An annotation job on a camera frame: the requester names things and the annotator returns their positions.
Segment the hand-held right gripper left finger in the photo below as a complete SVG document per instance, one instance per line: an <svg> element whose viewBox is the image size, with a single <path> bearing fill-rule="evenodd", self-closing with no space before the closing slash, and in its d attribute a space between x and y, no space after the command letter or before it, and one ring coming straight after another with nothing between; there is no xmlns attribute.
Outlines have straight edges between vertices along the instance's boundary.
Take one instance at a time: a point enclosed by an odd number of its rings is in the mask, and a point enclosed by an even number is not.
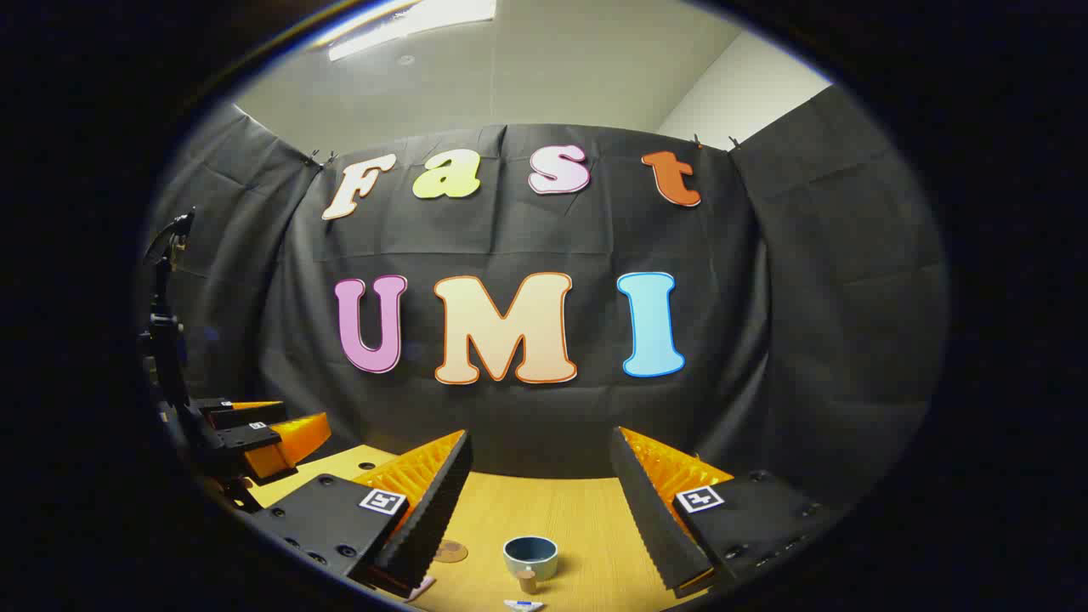
<svg viewBox="0 0 1088 612"><path fill-rule="evenodd" d="M458 430L358 478L319 473L252 521L320 570L408 596L438 553L472 467L473 441Z"/></svg>

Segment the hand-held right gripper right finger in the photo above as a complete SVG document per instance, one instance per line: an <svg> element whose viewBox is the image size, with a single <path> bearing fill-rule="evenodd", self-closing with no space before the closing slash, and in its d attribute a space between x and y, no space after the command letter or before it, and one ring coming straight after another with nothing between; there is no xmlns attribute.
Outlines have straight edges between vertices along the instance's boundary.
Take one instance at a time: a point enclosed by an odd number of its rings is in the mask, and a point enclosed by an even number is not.
<svg viewBox="0 0 1088 612"><path fill-rule="evenodd" d="M768 470L731 475L629 428L614 427L609 455L650 561L676 596L757 580L838 518Z"/></svg>

